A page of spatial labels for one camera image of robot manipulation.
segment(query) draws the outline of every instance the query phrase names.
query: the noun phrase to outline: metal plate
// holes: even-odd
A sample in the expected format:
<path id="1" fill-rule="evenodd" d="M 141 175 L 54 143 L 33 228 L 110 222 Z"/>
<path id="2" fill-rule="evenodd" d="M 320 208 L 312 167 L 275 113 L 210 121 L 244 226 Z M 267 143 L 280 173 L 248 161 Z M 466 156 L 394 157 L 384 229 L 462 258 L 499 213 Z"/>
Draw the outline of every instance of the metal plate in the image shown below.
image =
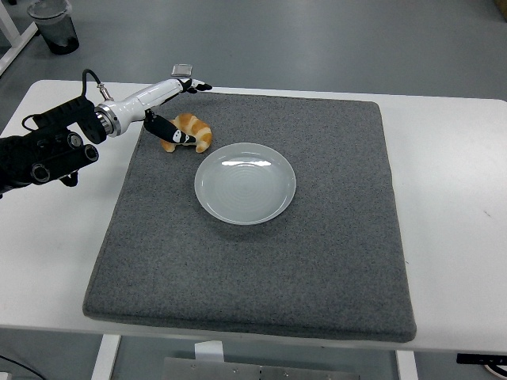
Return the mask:
<path id="1" fill-rule="evenodd" d="M 359 380 L 358 374 L 194 359 L 164 359 L 162 380 Z"/>

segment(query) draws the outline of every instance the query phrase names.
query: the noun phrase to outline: robotic arm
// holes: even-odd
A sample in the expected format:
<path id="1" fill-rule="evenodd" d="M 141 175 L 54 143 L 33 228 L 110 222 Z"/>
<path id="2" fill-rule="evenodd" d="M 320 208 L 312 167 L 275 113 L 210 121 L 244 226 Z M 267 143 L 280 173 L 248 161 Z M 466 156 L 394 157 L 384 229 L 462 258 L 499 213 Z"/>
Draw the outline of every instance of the robotic arm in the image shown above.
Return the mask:
<path id="1" fill-rule="evenodd" d="M 97 107 L 86 99 L 86 74 L 92 74 L 105 101 Z M 24 136 L 0 139 L 0 198 L 14 188 L 29 184 L 46 184 L 56 179 L 66 186 L 78 183 L 78 170 L 98 159 L 97 148 L 83 144 L 81 136 L 69 127 L 77 123 L 94 144 L 107 136 L 125 133 L 134 121 L 160 139 L 172 143 L 192 142 L 193 137 L 180 132 L 172 123 L 155 115 L 151 108 L 176 97 L 179 93 L 197 93 L 212 87 L 191 78 L 171 78 L 132 94 L 123 101 L 114 101 L 91 70 L 83 71 L 83 91 L 76 97 L 49 111 L 30 115 L 22 125 L 30 132 Z M 32 118 L 38 129 L 25 126 Z"/>

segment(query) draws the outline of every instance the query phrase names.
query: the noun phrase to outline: white plate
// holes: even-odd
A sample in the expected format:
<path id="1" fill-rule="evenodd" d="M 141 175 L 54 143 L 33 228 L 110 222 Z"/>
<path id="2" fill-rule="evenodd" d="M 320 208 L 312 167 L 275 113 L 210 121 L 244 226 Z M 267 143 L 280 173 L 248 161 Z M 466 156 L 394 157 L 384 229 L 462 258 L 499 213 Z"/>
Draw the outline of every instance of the white plate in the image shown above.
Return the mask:
<path id="1" fill-rule="evenodd" d="M 241 142 L 224 146 L 201 162 L 197 199 L 216 218 L 232 224 L 258 224 L 279 215 L 292 201 L 291 164 L 267 146 Z"/>

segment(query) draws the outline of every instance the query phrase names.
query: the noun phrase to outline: plate rim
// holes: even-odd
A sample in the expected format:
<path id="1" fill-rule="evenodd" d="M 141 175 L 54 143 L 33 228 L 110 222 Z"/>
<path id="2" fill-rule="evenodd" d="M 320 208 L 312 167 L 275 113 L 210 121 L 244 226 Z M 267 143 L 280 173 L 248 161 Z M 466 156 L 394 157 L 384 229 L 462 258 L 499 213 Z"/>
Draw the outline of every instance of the plate rim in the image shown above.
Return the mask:
<path id="1" fill-rule="evenodd" d="M 232 146 L 259 146 L 259 147 L 262 147 L 262 149 L 267 149 L 267 150 L 271 150 L 276 156 L 279 156 L 281 158 L 281 162 L 283 162 L 289 169 L 290 169 L 290 173 L 292 174 L 292 178 L 294 179 L 294 185 L 291 186 L 291 191 L 290 191 L 290 196 L 288 196 L 286 198 L 286 200 L 284 201 L 284 203 L 282 203 L 282 206 L 284 205 L 284 207 L 279 207 L 275 212 L 273 212 L 271 215 L 269 216 L 266 216 L 265 218 L 262 218 L 262 219 L 259 219 L 257 221 L 253 221 L 253 222 L 238 222 L 238 221 L 233 221 L 233 220 L 230 220 L 230 219 L 227 219 L 227 218 L 224 218 L 222 215 L 218 214 L 217 212 L 215 212 L 213 209 L 211 209 L 210 207 L 206 207 L 204 206 L 203 204 L 203 201 L 201 200 L 201 198 L 199 197 L 199 192 L 197 191 L 197 188 L 202 188 L 202 186 L 198 186 L 198 176 L 200 175 L 200 173 L 203 171 L 202 167 L 203 167 L 203 164 L 209 160 L 211 157 L 214 157 L 215 155 L 218 155 L 219 152 L 221 150 L 225 150 L 225 149 L 230 149 Z M 296 180 L 296 177 L 295 177 L 295 172 L 294 172 L 294 168 L 292 168 L 292 165 L 291 163 L 288 161 L 287 158 L 285 158 L 285 156 L 280 153 L 278 150 L 274 150 L 272 147 L 270 146 L 266 146 L 266 145 L 263 145 L 263 144 L 259 144 L 259 143 L 256 143 L 256 142 L 233 142 L 232 144 L 227 144 L 225 146 L 221 146 L 219 149 L 217 150 L 214 150 L 212 151 L 200 164 L 199 164 L 199 167 L 197 168 L 197 171 L 196 171 L 196 175 L 194 177 L 194 193 L 197 197 L 197 200 L 199 201 L 199 204 L 202 206 L 203 209 L 206 210 L 207 213 L 209 213 L 211 216 L 217 218 L 219 221 L 221 222 L 225 222 L 225 223 L 229 223 L 229 224 L 234 224 L 236 226 L 252 226 L 252 225 L 255 225 L 255 224 L 261 224 L 263 222 L 268 222 L 269 220 L 271 219 L 274 219 L 276 216 L 280 215 L 282 212 L 285 211 L 285 209 L 287 209 L 287 207 L 289 206 L 289 204 L 291 204 L 292 200 L 294 199 L 294 195 L 295 195 L 295 190 L 297 188 L 297 180 Z"/>

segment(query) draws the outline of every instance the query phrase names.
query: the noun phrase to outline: gray mat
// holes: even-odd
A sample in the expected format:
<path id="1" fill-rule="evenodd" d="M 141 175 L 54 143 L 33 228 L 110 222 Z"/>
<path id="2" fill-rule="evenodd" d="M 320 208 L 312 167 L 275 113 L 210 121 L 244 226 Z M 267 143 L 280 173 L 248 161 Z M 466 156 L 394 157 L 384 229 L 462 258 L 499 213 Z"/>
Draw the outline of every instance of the gray mat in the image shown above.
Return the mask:
<path id="1" fill-rule="evenodd" d="M 212 127 L 197 154 L 139 138 L 83 305 L 108 321 L 278 336 L 405 342 L 416 326 L 378 105 L 217 93 L 155 110 Z M 283 154 L 294 200 L 256 226 L 198 203 L 202 160 L 231 143 Z"/>

